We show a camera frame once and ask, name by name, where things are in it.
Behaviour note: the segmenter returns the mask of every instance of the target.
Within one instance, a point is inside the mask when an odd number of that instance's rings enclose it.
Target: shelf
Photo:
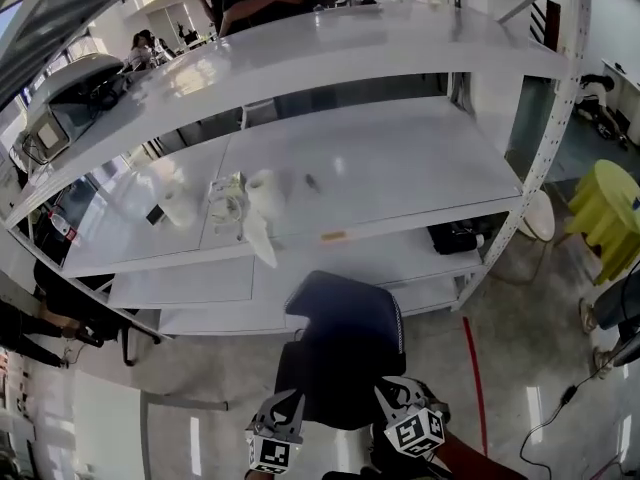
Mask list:
[[[452,278],[415,279],[382,285],[396,297],[403,315],[449,307],[457,301]],[[179,335],[229,335],[289,333],[302,328],[306,319],[285,315],[282,304],[230,302],[160,305],[160,332]]]
[[[220,137],[127,171],[109,191],[106,187],[99,191],[78,228],[63,274],[75,268],[80,274],[70,277],[81,277],[83,269],[86,275],[94,270],[110,273],[105,266],[111,263],[197,250],[207,215],[208,184],[217,176],[228,139]],[[168,219],[151,226],[146,216],[175,178],[184,180],[199,202],[198,218],[188,229],[179,229]]]
[[[339,232],[343,241],[351,241],[500,213],[515,208],[521,198],[520,181],[507,162],[473,119],[444,97],[358,105],[277,121],[160,162],[188,176],[194,176],[190,166],[195,162],[221,162],[220,176],[276,171],[287,194],[285,212],[270,230],[280,249],[326,243],[328,233]],[[306,184],[308,174],[319,192]],[[202,174],[197,181],[201,185],[195,192],[203,199],[210,176]],[[96,196],[92,208],[98,208],[93,213],[100,218],[92,214],[82,221],[80,244],[67,255],[65,276],[253,255],[249,244],[238,243],[237,229],[216,235],[204,212],[182,232],[168,221],[156,229],[144,219],[127,217],[123,207],[137,208],[140,200],[145,210],[152,207],[149,191],[139,196],[144,188],[136,186],[134,198],[117,186],[114,190],[121,196],[106,205]]]
[[[472,10],[387,3],[305,14],[152,71],[14,201],[15,226],[53,194],[154,137],[238,106],[354,80],[490,72],[561,78],[568,60]]]
[[[477,271],[477,251],[441,256],[426,229],[414,229],[342,244],[295,248],[277,254],[272,269],[255,257],[117,274],[109,304],[122,308],[181,308],[206,303],[253,300],[282,307],[314,270],[324,270],[369,283],[389,285],[405,300],[401,284],[407,279],[457,276]],[[407,305],[415,305],[408,300]]]

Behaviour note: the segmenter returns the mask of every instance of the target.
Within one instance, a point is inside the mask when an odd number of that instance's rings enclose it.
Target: red line on floor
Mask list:
[[[467,344],[469,345],[469,354],[471,355],[471,364],[473,366],[473,376],[476,380],[476,394],[478,395],[478,413],[480,414],[480,434],[482,436],[482,450],[485,457],[489,456],[489,449],[487,446],[487,418],[484,412],[484,395],[482,394],[482,381],[480,380],[480,368],[478,367],[478,354],[476,354],[476,347],[473,344],[473,334],[471,334],[471,326],[469,325],[469,319],[465,316],[464,332],[467,335]]]
[[[598,480],[598,478],[600,478],[607,469],[613,466],[613,463],[616,462],[616,460],[618,460],[617,455],[613,457],[609,462],[607,462],[602,468],[600,468],[600,471],[593,475],[589,480]]]

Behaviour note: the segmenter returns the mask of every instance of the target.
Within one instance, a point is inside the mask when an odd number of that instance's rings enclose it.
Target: small bottle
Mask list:
[[[69,240],[69,242],[74,241],[78,232],[71,227],[71,224],[67,222],[67,219],[60,215],[57,210],[49,212],[49,219],[51,219],[53,227],[56,228],[63,237]]]

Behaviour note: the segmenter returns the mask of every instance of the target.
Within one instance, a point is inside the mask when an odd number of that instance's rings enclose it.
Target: shelf upright post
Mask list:
[[[525,179],[522,204],[518,209],[509,213],[484,259],[482,270],[475,274],[462,290],[458,303],[452,308],[454,310],[459,309],[467,301],[500,257],[549,172],[571,117],[573,103],[578,92],[590,22],[591,0],[571,0],[571,35],[566,53],[569,58],[569,70],[560,81],[542,142]]]

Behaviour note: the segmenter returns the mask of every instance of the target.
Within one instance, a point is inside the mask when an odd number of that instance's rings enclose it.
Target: chair backrest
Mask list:
[[[381,377],[406,370],[402,320],[393,296],[315,271],[292,295],[286,312],[306,316],[310,323],[300,342],[285,345],[275,392],[304,393],[306,421],[342,430],[379,421],[383,414],[374,386]]]
[[[289,298],[285,310],[309,318],[305,340],[365,338],[404,352],[400,309],[383,288],[316,270]]]

